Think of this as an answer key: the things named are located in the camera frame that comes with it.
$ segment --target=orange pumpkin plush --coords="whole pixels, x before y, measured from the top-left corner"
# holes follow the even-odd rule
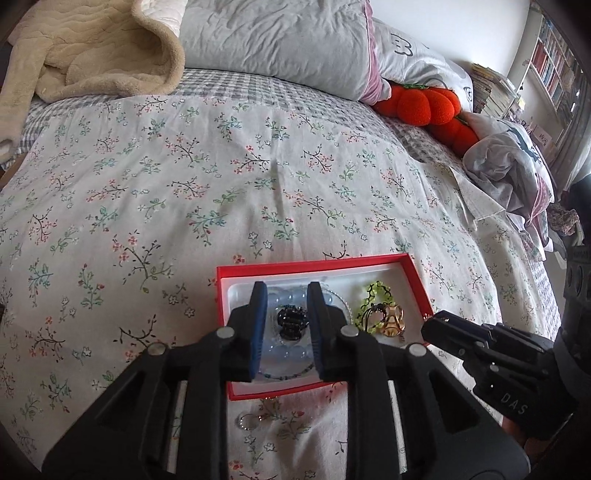
[[[374,109],[415,127],[446,124],[462,111],[451,90],[422,85],[392,85],[392,96],[376,103]]]
[[[383,116],[399,118],[427,131],[459,157],[478,142],[469,126],[455,118],[462,111],[457,95],[451,90],[422,85],[392,85],[392,96],[374,105]]]
[[[460,158],[478,142],[474,130],[457,118],[445,125],[428,125],[427,131]]]

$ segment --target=pink pillowcase trim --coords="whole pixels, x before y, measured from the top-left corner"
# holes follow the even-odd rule
[[[380,100],[387,100],[392,94],[389,83],[382,80],[382,77],[379,74],[378,56],[375,54],[373,14],[374,11],[371,8],[369,0],[365,0],[365,18],[367,20],[369,45],[369,75],[368,83],[360,101],[367,103],[367,105],[374,105]]]

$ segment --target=floral print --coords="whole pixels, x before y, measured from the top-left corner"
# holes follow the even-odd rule
[[[434,309],[553,336],[504,213],[417,160],[394,136],[229,99],[143,96],[53,119],[0,192],[0,421],[41,465],[149,344],[216,327],[223,264],[406,252]],[[230,402],[231,478],[343,478],[346,396]],[[244,411],[259,429],[235,426]]]

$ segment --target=red box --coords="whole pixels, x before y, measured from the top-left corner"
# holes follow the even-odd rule
[[[405,338],[409,343],[424,342],[420,336],[420,326],[425,316],[433,315],[427,293],[412,259],[408,254],[400,254],[341,260],[218,267],[217,304],[220,325],[225,325],[227,322],[231,308],[238,306],[236,304],[230,307],[229,293],[231,289],[234,286],[239,286],[242,290],[247,289],[256,280],[262,280],[268,285],[281,282],[282,285],[290,283],[304,286],[312,281],[340,282],[342,288],[346,286],[351,292],[350,295],[343,295],[343,297],[348,301],[354,317],[366,296],[365,287],[371,281],[382,280],[390,286],[394,299],[404,309],[404,319],[407,325]],[[402,346],[398,339],[381,337],[378,340],[382,343]],[[252,384],[230,382],[228,397],[230,400],[277,397],[326,385],[318,379],[317,375],[315,381],[313,375],[306,378],[310,383],[303,384],[302,380],[281,382],[260,380],[256,384],[256,380]]]

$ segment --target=pillow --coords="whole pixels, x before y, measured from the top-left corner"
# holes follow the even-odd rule
[[[189,0],[179,39],[187,68],[277,77],[368,105],[391,94],[366,0]]]
[[[472,79],[466,71],[406,33],[374,18],[380,75],[393,82],[454,91],[462,110],[473,110]]]

